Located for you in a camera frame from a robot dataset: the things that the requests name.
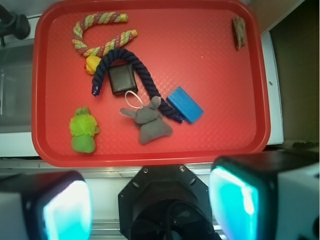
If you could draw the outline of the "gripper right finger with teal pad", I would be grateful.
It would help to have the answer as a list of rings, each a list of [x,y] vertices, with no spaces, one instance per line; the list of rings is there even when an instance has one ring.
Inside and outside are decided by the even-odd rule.
[[[320,156],[294,149],[220,156],[209,199],[229,240],[317,240]]]

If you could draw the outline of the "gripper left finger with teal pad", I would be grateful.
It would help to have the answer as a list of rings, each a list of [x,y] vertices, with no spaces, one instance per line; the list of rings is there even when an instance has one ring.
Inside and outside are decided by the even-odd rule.
[[[88,240],[92,223],[91,188],[77,171],[0,180],[2,240]]]

